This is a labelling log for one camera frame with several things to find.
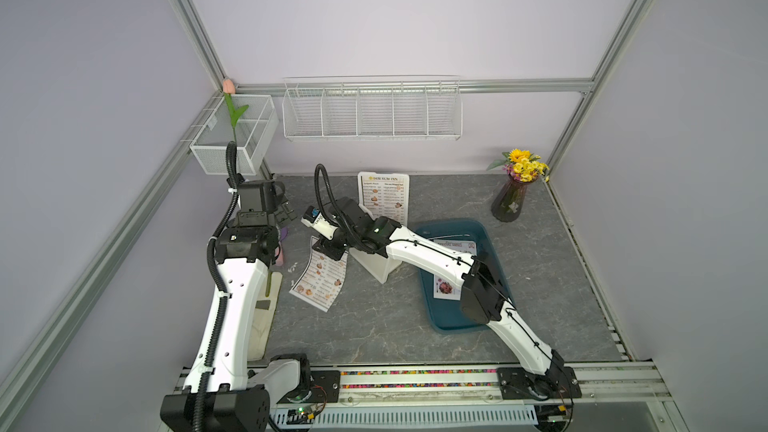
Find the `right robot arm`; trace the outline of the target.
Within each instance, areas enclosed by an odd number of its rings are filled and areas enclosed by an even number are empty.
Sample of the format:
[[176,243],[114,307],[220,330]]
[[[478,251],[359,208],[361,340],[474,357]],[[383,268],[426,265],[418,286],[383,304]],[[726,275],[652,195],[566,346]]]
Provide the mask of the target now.
[[489,327],[518,359],[525,395],[539,401],[577,396],[573,370],[525,322],[498,271],[480,256],[435,243],[388,217],[374,219],[351,199],[334,214],[310,206],[301,222],[319,233],[314,249],[334,260],[356,250],[384,262],[411,264],[458,289],[462,314]]

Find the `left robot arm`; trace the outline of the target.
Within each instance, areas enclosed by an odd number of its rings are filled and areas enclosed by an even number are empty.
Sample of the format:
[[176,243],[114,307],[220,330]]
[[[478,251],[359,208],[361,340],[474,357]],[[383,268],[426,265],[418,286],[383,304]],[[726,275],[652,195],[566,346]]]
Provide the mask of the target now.
[[312,393],[306,355],[272,358],[249,371],[247,354],[258,294],[279,247],[284,186],[275,180],[230,180],[232,201],[209,238],[208,271],[215,291],[195,361],[180,393],[164,397],[162,422],[172,431],[263,431],[286,398]]

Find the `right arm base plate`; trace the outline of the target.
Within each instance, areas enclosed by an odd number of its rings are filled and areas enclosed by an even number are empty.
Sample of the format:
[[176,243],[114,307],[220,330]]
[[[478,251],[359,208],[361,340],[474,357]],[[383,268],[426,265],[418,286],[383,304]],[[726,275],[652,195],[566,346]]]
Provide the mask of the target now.
[[499,367],[497,378],[505,400],[576,399],[582,397],[574,369],[553,366],[544,375],[530,373],[522,367]]

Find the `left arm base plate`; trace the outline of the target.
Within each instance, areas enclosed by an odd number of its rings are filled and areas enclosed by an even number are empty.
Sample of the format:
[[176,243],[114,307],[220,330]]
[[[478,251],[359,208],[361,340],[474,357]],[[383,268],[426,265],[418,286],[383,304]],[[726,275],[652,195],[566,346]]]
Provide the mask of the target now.
[[290,392],[279,404],[337,403],[341,392],[341,373],[337,370],[312,370],[306,389]]

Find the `dim sum menu sheet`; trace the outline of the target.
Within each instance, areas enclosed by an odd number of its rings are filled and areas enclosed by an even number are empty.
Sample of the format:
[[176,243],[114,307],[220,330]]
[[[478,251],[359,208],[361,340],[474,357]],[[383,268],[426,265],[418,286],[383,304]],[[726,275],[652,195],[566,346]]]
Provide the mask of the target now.
[[339,260],[334,260],[314,249],[317,241],[316,236],[310,239],[307,267],[292,284],[289,294],[323,312],[328,312],[346,281],[348,253],[344,252]]

